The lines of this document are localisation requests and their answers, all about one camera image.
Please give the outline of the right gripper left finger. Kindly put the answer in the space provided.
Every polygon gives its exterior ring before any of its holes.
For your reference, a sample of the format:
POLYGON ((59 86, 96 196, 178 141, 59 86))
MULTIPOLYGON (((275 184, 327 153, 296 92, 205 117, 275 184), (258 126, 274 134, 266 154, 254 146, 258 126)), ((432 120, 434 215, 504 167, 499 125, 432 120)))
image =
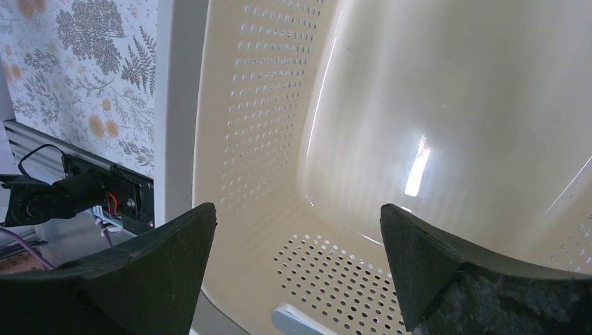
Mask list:
POLYGON ((2 334, 188 334, 214 240, 206 202, 48 271, 1 277, 2 334))

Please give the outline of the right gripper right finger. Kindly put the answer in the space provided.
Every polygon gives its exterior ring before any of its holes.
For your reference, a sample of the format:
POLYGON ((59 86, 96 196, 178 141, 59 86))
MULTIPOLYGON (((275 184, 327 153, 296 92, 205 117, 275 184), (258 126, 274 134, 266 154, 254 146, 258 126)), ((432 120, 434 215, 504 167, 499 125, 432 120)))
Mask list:
POLYGON ((380 229, 412 334, 590 334, 591 277, 524 262, 384 204, 380 229))

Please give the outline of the cream perforated large basket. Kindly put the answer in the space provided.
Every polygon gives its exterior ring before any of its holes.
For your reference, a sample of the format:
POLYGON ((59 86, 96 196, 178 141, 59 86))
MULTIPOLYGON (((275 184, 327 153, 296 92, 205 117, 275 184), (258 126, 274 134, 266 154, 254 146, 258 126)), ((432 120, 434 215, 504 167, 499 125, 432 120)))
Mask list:
POLYGON ((161 1, 159 225, 218 225, 193 331, 404 334, 395 204, 591 272, 590 1, 161 1))

